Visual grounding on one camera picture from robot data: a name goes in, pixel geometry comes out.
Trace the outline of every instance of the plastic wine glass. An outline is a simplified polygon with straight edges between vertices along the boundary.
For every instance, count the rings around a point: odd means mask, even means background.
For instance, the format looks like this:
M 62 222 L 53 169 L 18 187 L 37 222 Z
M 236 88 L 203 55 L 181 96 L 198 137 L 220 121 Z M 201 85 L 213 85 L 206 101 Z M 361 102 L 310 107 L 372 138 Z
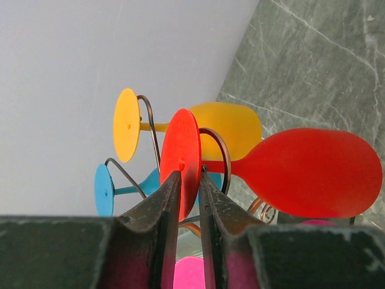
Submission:
M 223 172 L 220 161 L 203 161 Z M 310 219 L 350 218 L 367 210 L 381 190 L 380 159 L 362 138 L 345 131 L 297 128 L 274 134 L 232 172 L 263 201 Z
M 211 135 L 221 144 L 222 158 L 226 163 L 222 191 L 227 193 L 230 185 L 230 158 L 223 140 L 211 129 L 199 129 L 192 112 L 186 109 L 179 110 L 173 116 L 164 138 L 159 177 L 162 184 L 173 171 L 181 172 L 180 222 L 185 221 L 190 213 L 198 193 L 202 173 L 201 133 Z
M 159 169 L 160 153 L 158 140 L 156 138 L 155 124 L 153 121 L 153 113 L 149 100 L 143 96 L 136 94 L 131 89 L 124 89 L 120 94 L 115 107 L 114 113 L 114 146 L 120 161 L 127 163 L 137 150 L 139 142 L 139 134 L 141 129 L 141 117 L 139 100 L 142 99 L 146 105 L 149 117 L 149 123 L 146 130 L 151 132 L 156 164 Z
M 155 131 L 166 132 L 169 123 L 154 123 L 152 110 L 147 100 L 149 123 L 141 123 L 138 100 L 133 90 L 124 89 L 117 101 L 114 115 L 114 145 L 120 161 L 126 163 L 138 146 L 140 131 L 151 131 L 156 142 Z M 224 140 L 232 160 L 245 157 L 262 139 L 262 126 L 258 115 L 249 107 L 223 102 L 207 102 L 189 109 L 199 128 L 209 128 Z M 215 140 L 201 135 L 202 158 L 222 160 L 221 151 Z
M 210 173 L 209 175 L 218 188 L 220 188 L 222 186 L 221 175 L 219 173 Z M 159 184 L 159 171 L 158 168 L 155 168 L 138 186 L 146 196 L 150 196 L 157 191 Z M 115 189 L 107 165 L 103 163 L 98 166 L 94 180 L 94 196 L 97 212 L 100 216 L 112 216 L 114 212 L 114 197 L 118 194 L 129 193 L 140 193 L 140 191 L 134 185 Z M 196 199 L 194 205 L 198 204 L 198 199 L 199 198 Z

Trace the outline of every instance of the white wall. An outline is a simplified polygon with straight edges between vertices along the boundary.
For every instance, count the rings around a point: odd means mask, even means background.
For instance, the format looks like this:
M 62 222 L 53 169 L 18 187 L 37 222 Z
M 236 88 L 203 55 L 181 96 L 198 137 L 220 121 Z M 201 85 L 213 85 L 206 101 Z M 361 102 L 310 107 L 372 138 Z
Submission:
M 95 215 L 120 92 L 146 95 L 156 122 L 214 100 L 257 2 L 1 1 L 0 214 Z M 155 166 L 143 132 L 125 168 L 140 182 Z M 115 212 L 139 200 L 118 196 Z

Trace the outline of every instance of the marble wall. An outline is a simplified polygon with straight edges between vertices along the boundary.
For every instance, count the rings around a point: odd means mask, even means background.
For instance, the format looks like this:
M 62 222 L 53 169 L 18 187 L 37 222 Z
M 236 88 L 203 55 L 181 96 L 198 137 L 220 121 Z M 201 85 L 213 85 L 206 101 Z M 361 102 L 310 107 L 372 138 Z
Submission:
M 263 136 L 341 129 L 368 141 L 385 167 L 385 1 L 260 0 L 218 96 L 248 105 Z M 230 196 L 255 198 L 232 179 Z M 385 193 L 356 218 L 385 229 Z

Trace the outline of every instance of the metal wire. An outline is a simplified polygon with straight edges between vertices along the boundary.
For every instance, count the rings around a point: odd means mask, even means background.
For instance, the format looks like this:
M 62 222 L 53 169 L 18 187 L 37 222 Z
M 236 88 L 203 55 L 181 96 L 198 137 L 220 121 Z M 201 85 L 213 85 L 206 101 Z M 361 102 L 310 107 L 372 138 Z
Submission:
M 134 181 L 134 179 L 128 174 L 128 172 L 125 171 L 125 169 L 119 165 L 119 163 L 113 159 L 113 158 L 108 158 L 105 162 L 104 162 L 104 165 L 107 166 L 108 163 L 113 163 L 118 169 L 119 171 L 129 180 L 129 182 L 135 187 L 137 188 L 137 190 L 139 191 L 139 194 L 142 196 L 143 199 L 145 199 L 147 196 L 146 194 L 143 192 L 143 190 L 139 187 L 139 185 L 137 184 L 137 182 Z
M 158 139 L 156 138 L 156 131 L 155 131 L 155 124 L 154 124 L 154 118 L 153 118 L 153 113 L 152 113 L 152 107 L 151 107 L 149 100 L 144 95 L 138 95 L 137 98 L 144 101 L 146 108 L 147 108 L 147 114 L 149 116 L 149 125 L 150 125 L 152 144 L 154 145 L 154 151 L 155 151 L 156 165 L 158 166 L 158 171 L 160 173 L 161 172 L 161 154 L 159 153 Z
M 273 210 L 273 215 L 269 217 L 269 212 Z M 273 220 L 274 217 L 276 216 L 277 210 L 273 208 L 272 206 L 269 206 L 269 204 L 265 204 L 263 206 L 262 212 L 260 213 L 260 220 L 264 222 L 264 218 L 267 219 L 266 224 L 270 224 Z
M 218 143 L 219 148 L 221 149 L 222 157 L 224 160 L 224 178 L 223 178 L 223 184 L 222 184 L 221 191 L 222 191 L 222 193 L 224 193 L 225 196 L 227 196 L 227 194 L 229 192 L 229 188 L 230 188 L 230 182 L 231 182 L 231 159 L 230 159 L 229 150 L 227 149 L 227 146 L 226 146 L 224 140 L 221 138 L 221 136 L 216 131 L 214 131 L 213 129 L 200 128 L 199 133 L 210 135 Z M 198 222 L 198 221 L 199 221 L 199 215 L 187 218 L 187 219 L 179 222 L 179 225 L 191 224 L 191 223 Z
M 224 161 L 224 178 L 223 178 L 223 184 L 222 184 L 222 193 L 224 193 L 225 196 L 227 196 L 230 188 L 230 182 L 231 182 L 231 159 L 230 159 L 230 153 L 229 150 L 221 136 L 210 128 L 200 128 L 199 129 L 200 134 L 207 134 L 210 135 L 219 145 L 219 148 L 221 149 L 223 161 Z
M 250 215 L 254 215 L 255 212 L 258 210 L 258 208 L 264 203 L 264 201 L 260 198 L 257 197 L 249 206 L 247 209 L 247 212 Z M 269 212 L 273 210 L 273 215 L 271 217 L 268 216 Z M 268 221 L 266 222 L 267 224 L 270 224 L 273 220 L 274 217 L 276 216 L 277 210 L 273 208 L 272 206 L 269 206 L 268 204 L 265 204 L 262 208 L 262 212 L 260 214 L 260 220 L 264 222 L 264 218 L 266 218 Z

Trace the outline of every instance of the green marble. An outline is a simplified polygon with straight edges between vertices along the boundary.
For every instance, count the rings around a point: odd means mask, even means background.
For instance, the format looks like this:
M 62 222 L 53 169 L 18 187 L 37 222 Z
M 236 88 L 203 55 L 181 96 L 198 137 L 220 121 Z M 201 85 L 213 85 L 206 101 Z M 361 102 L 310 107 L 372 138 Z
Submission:
M 264 137 L 304 126 L 353 132 L 385 167 L 385 1 L 261 0 L 218 100 L 254 109 Z M 238 178 L 229 195 L 245 208 L 254 199 Z M 385 229 L 384 215 L 381 192 L 356 223 Z

